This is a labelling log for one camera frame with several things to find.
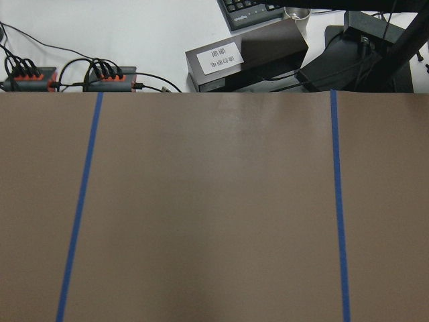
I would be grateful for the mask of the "brown paper table cover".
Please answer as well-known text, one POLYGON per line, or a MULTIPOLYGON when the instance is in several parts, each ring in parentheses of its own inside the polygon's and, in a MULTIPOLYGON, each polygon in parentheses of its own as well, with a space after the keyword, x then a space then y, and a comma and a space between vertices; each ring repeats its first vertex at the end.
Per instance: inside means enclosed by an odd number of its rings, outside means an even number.
POLYGON ((1 95, 2 321, 427 321, 428 96, 1 95))

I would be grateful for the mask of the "dark labelled box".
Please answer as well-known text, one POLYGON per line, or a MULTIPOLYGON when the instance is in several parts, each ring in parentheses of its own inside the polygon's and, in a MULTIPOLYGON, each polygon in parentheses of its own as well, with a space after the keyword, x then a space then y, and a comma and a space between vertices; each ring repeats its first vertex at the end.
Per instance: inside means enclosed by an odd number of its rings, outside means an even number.
POLYGON ((199 93, 231 92, 297 70, 308 45, 296 23, 282 20, 185 53, 199 93))

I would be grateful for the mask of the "white side desk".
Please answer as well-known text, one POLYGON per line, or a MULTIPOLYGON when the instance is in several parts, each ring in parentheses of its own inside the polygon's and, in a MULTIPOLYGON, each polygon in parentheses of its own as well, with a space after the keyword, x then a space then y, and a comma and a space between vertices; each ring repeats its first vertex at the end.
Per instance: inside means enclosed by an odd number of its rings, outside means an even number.
POLYGON ((2 1, 7 46, 75 90, 87 62, 135 66, 147 86, 192 92, 185 53, 231 37, 216 1, 2 1))

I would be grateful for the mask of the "right orange usb hub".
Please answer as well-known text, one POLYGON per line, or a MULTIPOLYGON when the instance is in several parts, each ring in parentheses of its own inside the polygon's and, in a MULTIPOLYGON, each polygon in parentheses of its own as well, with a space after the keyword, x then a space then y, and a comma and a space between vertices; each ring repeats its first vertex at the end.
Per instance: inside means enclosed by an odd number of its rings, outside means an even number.
POLYGON ((136 82, 137 68, 135 66, 117 66, 102 60, 90 67, 84 77, 84 92, 119 92, 130 93, 136 82))

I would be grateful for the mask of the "orange usb hub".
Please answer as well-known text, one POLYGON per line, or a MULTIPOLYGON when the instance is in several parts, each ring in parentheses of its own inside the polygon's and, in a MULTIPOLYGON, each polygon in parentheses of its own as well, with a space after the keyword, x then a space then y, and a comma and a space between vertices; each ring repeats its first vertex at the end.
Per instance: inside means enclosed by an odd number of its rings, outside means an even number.
POLYGON ((84 92, 119 92, 130 93, 136 82, 137 68, 135 66, 117 66, 102 60, 90 67, 84 77, 84 92))
POLYGON ((56 67, 39 67, 29 58, 7 56, 4 60, 7 78, 1 88, 6 92, 54 92, 56 67))

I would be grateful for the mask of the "black keyboard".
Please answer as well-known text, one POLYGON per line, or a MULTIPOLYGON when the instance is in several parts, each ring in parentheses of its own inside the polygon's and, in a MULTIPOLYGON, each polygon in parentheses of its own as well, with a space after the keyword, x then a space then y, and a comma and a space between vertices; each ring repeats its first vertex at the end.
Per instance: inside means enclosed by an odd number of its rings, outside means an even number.
POLYGON ((217 3, 231 31, 281 19, 284 15, 284 7, 279 5, 240 0, 217 0, 217 3))

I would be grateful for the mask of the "metal cup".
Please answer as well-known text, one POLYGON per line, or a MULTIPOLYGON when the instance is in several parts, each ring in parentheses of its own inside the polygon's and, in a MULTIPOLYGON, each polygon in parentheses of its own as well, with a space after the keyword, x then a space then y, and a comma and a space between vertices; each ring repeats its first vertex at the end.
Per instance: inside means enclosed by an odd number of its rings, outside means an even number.
POLYGON ((292 19, 298 28, 301 36, 307 41, 307 25, 311 16, 312 10, 308 8, 285 7, 284 17, 292 19))

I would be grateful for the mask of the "left orange usb hub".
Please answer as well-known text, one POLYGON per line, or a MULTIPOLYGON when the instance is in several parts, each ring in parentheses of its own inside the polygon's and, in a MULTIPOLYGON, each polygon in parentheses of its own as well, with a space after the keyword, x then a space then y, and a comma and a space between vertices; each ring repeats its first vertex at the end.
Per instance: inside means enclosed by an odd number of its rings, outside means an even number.
POLYGON ((56 67, 39 67, 29 58, 7 56, 4 60, 7 78, 1 88, 6 92, 54 92, 56 67))

